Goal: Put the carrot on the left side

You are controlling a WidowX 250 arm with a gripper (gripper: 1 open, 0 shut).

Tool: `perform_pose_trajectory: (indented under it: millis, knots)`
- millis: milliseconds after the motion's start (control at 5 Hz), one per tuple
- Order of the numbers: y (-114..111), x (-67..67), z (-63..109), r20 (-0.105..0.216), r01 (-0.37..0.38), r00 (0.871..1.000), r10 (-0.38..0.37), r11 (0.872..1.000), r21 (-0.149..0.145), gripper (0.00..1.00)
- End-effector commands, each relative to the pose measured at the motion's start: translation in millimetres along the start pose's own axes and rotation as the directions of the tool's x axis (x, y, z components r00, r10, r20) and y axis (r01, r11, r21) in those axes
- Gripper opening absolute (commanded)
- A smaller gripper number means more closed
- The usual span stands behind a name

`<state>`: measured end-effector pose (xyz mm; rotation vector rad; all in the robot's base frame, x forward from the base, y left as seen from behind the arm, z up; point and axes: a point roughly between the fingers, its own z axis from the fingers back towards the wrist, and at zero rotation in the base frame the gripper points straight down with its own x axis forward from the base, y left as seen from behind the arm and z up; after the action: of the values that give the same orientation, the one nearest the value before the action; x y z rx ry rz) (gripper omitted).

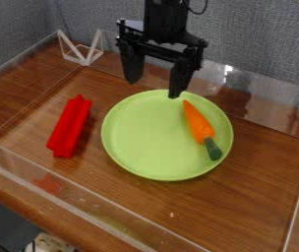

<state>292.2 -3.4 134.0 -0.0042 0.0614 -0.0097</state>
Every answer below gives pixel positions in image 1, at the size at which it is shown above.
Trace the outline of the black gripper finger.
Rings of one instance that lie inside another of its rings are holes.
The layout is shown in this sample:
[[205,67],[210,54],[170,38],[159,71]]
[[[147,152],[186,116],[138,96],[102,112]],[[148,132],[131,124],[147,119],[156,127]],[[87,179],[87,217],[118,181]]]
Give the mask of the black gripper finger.
[[144,72],[144,55],[128,43],[123,43],[119,49],[124,79],[131,84],[135,84],[140,80]]
[[194,67],[187,62],[178,62],[171,70],[168,98],[175,99],[187,89]]

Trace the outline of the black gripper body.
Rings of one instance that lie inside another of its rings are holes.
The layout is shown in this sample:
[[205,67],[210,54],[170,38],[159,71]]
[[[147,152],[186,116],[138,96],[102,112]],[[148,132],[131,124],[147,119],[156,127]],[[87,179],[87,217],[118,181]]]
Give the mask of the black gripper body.
[[187,32],[185,27],[159,24],[151,29],[146,29],[146,23],[119,19],[116,21],[119,35],[116,46],[123,43],[134,45],[147,56],[176,63],[179,60],[187,62],[195,69],[201,68],[203,49],[207,42]]

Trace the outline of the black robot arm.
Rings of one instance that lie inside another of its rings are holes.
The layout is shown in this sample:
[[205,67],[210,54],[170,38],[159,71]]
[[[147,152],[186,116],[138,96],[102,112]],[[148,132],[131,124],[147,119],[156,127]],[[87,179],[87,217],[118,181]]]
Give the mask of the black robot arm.
[[168,98],[178,98],[187,89],[193,74],[202,67],[207,41],[187,31],[187,14],[197,12],[190,0],[146,0],[144,19],[116,21],[124,79],[135,84],[143,77],[146,57],[151,56],[174,64],[170,77]]

